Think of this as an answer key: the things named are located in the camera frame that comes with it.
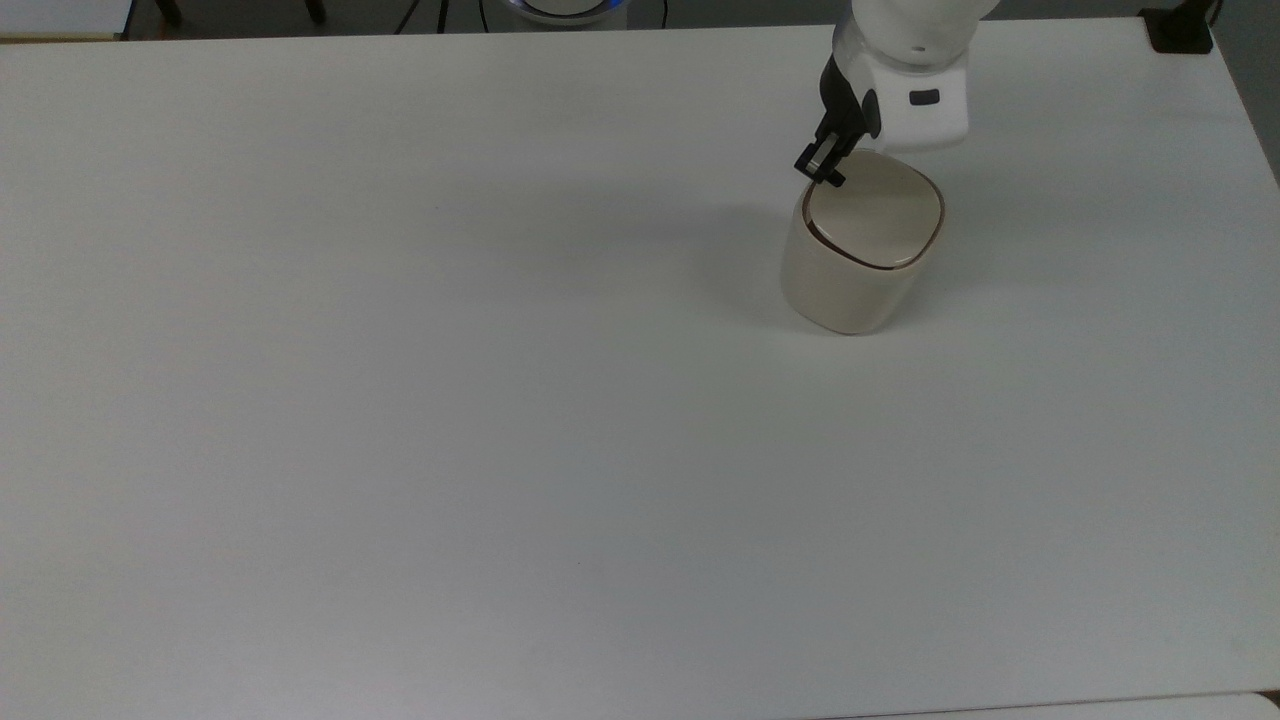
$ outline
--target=table surface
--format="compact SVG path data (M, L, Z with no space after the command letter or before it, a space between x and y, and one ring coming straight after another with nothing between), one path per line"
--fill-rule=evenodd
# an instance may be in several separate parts
M131 0L0 0L0 33L123 32L129 5Z
M1130 702L1052 705L1014 710L947 712L932 720L1277 720L1280 710L1257 694Z
M0 47L5 717L1280 685L1280 192L1219 55L984 23L883 332L829 28Z

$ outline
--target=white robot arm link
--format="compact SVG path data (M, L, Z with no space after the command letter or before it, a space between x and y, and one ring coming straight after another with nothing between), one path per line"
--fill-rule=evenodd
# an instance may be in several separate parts
M796 169L840 186L864 137L881 151L932 150L969 132L969 41L1000 0L850 0L822 73L827 113Z

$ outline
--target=black button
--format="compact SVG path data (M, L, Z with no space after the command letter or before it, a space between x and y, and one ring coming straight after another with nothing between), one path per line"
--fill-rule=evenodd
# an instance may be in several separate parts
M942 94L937 90L913 90L911 105L937 105L942 102Z

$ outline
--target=white tabletop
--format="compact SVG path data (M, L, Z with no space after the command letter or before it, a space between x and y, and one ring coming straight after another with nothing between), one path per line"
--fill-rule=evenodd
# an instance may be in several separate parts
M924 720L1280 720L1280 710L1262 696L1229 694L947 712Z
M123 32L129 4L129 0L0 0L0 35Z
M778 290L828 40L0 47L6 720L1280 685L1280 193L1221 58L984 24L911 160L945 243L846 338Z

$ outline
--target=floor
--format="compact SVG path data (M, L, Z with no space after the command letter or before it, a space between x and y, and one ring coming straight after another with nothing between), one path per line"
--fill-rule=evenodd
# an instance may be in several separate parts
M316 35L388 35L403 23L404 33L434 33L442 0L324 0L328 20L311 22L303 0L175 0L180 28L169 27L154 0L134 0L125 36L129 40L282 37ZM490 29L506 28L503 0L452 0L444 32L484 32L479 3L485 3ZM668 27L741 27L835 23L847 0L632 0L631 27L657 28L664 5ZM1171 0L1006 0L992 18L1121 17L1143 6L1170 6ZM1215 28L1244 105L1257 128L1272 173L1280 174L1280 3L1225 0Z

